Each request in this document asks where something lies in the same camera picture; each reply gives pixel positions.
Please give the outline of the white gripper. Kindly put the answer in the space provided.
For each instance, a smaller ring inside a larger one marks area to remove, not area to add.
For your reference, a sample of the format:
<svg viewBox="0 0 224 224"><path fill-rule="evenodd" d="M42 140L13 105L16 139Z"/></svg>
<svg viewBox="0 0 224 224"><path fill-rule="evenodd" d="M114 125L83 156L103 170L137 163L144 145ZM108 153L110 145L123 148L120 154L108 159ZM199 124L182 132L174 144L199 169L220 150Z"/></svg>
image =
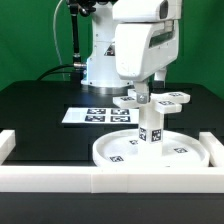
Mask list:
<svg viewBox="0 0 224 224"><path fill-rule="evenodd" d="M123 23L115 30L116 71L122 80L134 83L139 104L149 102L147 79L164 82L167 65L177 59L179 24L173 21L172 31L165 31L165 23Z"/></svg>

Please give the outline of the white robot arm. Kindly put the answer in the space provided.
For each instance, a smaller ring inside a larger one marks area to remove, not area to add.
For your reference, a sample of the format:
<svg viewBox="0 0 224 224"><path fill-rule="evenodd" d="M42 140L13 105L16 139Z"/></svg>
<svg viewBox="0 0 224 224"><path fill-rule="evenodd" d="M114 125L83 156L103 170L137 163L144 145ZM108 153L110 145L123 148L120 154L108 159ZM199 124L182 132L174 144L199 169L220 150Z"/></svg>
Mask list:
<svg viewBox="0 0 224 224"><path fill-rule="evenodd" d="M82 85L118 95L134 87L140 103L165 87L177 59L182 0L94 0L92 53Z"/></svg>

